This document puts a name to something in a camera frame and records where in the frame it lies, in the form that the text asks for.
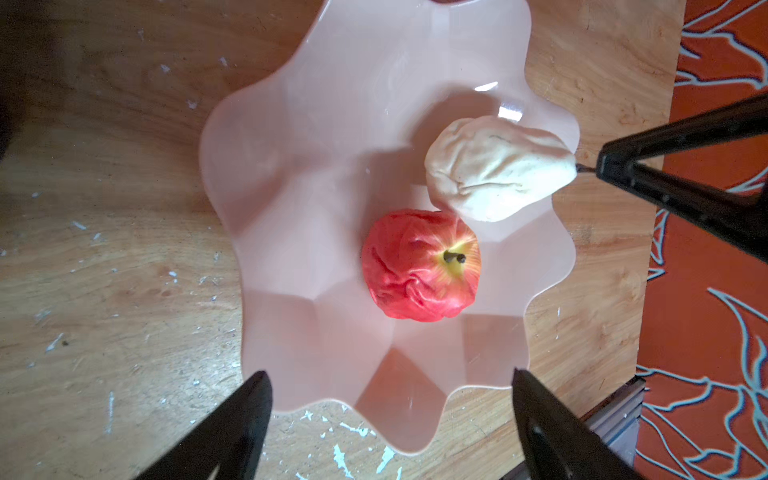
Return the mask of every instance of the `wooden table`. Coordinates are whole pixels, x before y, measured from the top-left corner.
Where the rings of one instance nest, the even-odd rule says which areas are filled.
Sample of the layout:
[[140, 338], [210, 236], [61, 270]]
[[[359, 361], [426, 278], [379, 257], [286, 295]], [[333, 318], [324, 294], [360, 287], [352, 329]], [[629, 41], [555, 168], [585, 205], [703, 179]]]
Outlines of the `wooden table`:
[[[197, 172], [225, 95], [293, 53], [319, 1], [11, 0], [15, 136], [0, 164], [0, 478], [130, 478], [241, 382], [240, 289]], [[526, 74], [578, 117], [577, 158], [667, 121], [684, 0], [531, 0]], [[634, 372], [654, 208], [580, 176], [554, 197], [573, 273], [525, 322], [531, 369], [577, 415]], [[509, 391], [466, 389], [422, 455], [337, 403], [272, 420], [257, 478], [498, 478]]]

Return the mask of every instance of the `apple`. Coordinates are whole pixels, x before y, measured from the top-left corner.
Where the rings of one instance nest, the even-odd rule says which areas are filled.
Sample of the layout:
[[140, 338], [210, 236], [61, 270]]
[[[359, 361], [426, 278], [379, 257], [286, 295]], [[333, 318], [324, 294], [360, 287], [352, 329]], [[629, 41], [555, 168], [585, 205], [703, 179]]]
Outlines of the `apple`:
[[361, 258], [371, 297], [388, 317], [437, 322], [475, 302], [478, 239], [452, 212], [386, 214], [371, 227]]

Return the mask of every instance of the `scalloped bowl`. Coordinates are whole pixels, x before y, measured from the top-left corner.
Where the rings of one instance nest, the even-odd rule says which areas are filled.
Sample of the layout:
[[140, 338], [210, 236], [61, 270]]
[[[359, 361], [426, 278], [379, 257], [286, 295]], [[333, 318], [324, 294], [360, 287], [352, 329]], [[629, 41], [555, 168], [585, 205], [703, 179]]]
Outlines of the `scalloped bowl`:
[[525, 83], [530, 33], [523, 0], [326, 0], [287, 64], [211, 114], [200, 168], [240, 265], [243, 375], [269, 373], [276, 411], [334, 399], [412, 454], [452, 392], [528, 366], [525, 309], [575, 259], [551, 198], [467, 222], [483, 272], [454, 319], [384, 316], [359, 252], [386, 212], [434, 210], [423, 159], [457, 118], [502, 114], [575, 151], [575, 118]]

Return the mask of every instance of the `bowl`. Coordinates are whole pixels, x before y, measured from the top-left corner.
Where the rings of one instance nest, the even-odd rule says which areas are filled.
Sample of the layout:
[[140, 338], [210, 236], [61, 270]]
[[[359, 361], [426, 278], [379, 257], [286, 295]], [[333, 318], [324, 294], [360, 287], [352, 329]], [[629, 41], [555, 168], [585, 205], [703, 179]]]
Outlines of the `bowl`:
[[573, 115], [525, 82], [530, 33], [523, 0], [326, 0], [280, 70], [210, 115], [200, 169], [240, 266], [243, 375], [269, 373], [276, 411], [337, 400], [413, 454], [452, 392], [510, 388], [528, 366], [525, 309], [575, 259], [551, 198], [467, 222], [483, 271], [453, 319], [384, 316], [359, 254], [383, 214], [434, 210], [424, 155], [458, 118], [499, 114], [575, 151]]

